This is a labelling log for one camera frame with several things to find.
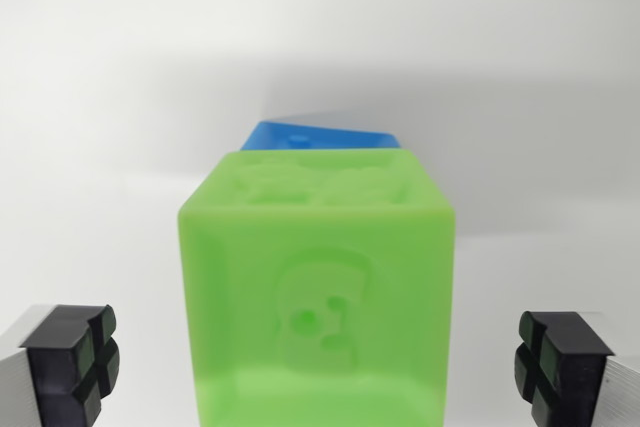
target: plastic cube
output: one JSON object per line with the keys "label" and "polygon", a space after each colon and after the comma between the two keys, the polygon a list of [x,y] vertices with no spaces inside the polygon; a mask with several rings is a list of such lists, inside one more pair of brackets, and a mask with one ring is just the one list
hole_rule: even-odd
{"label": "plastic cube", "polygon": [[306,125],[260,122],[242,150],[368,149],[400,147],[383,132],[328,129]]}
{"label": "plastic cube", "polygon": [[413,154],[232,153],[179,225],[202,427],[442,427],[454,214]]}

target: rubber gripper pad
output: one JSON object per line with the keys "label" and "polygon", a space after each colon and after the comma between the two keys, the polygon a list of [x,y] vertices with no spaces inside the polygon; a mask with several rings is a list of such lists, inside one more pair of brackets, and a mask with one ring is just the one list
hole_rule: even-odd
{"label": "rubber gripper pad", "polygon": [[41,395],[38,409],[43,427],[90,427],[101,410],[100,389],[93,369],[71,393]]}
{"label": "rubber gripper pad", "polygon": [[119,372],[115,327],[110,306],[62,305],[25,340],[44,427],[93,425]]}
{"label": "rubber gripper pad", "polygon": [[113,392],[120,371],[120,351],[115,340],[110,339],[103,347],[96,359],[95,369],[98,376],[100,396],[104,398]]}
{"label": "rubber gripper pad", "polygon": [[575,312],[525,312],[520,336],[516,384],[536,423],[590,427],[611,350]]}

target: cube side face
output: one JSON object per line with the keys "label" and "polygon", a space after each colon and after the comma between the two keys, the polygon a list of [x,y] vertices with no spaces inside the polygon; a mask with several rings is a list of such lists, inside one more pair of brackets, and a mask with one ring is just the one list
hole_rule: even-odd
{"label": "cube side face", "polygon": [[396,148],[396,138],[384,132],[330,129],[260,122],[242,150]]}
{"label": "cube side face", "polygon": [[[233,164],[205,183],[253,165]],[[393,168],[430,189],[419,164]],[[204,427],[442,426],[453,212],[440,197],[432,208],[345,199],[273,208],[197,195],[181,212]]]}

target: white background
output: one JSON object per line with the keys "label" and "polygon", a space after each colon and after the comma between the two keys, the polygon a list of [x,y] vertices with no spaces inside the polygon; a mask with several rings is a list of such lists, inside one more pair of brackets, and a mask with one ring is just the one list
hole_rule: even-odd
{"label": "white background", "polygon": [[448,426],[533,425],[523,310],[637,324],[639,5],[0,0],[0,329],[110,303],[99,425],[196,426],[181,203],[261,119],[388,130],[458,212]]}

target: blue cube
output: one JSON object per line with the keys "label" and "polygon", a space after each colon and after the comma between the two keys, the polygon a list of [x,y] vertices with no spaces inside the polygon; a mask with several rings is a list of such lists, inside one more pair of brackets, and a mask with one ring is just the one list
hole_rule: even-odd
{"label": "blue cube", "polygon": [[385,132],[328,129],[306,125],[260,122],[242,150],[373,149],[400,147]]}

